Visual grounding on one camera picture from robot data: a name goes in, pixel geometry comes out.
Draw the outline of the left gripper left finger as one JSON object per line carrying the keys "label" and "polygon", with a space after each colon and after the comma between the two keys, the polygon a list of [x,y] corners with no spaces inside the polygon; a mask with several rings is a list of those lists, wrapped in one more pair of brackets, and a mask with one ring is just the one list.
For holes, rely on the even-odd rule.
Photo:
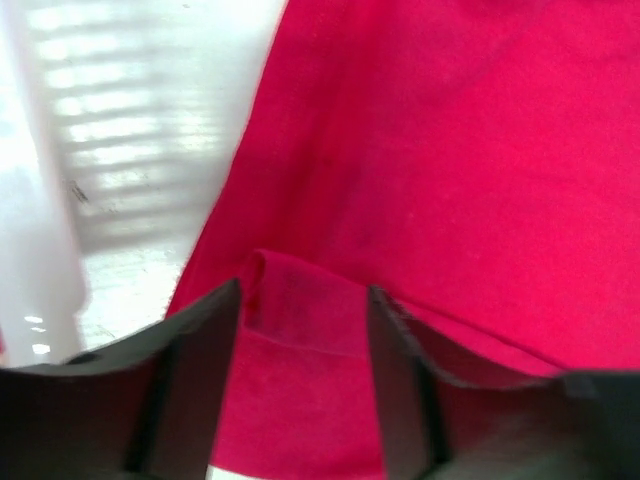
{"label": "left gripper left finger", "polygon": [[223,406],[241,288],[62,364],[1,372],[5,479],[202,479]]}

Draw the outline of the red t shirt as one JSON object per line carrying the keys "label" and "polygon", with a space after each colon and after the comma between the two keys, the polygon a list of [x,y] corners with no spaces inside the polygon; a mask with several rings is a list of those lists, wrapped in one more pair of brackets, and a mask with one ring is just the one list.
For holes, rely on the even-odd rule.
{"label": "red t shirt", "polygon": [[177,312],[238,278],[212,463],[384,475],[367,289],[441,369],[639,365],[639,5],[291,1]]}

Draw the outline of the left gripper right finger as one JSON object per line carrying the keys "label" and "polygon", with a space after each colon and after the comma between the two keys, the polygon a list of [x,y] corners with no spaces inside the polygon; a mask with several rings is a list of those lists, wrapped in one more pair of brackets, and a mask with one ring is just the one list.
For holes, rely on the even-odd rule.
{"label": "left gripper right finger", "polygon": [[391,479],[635,479],[639,375],[528,376],[367,293],[377,420]]}

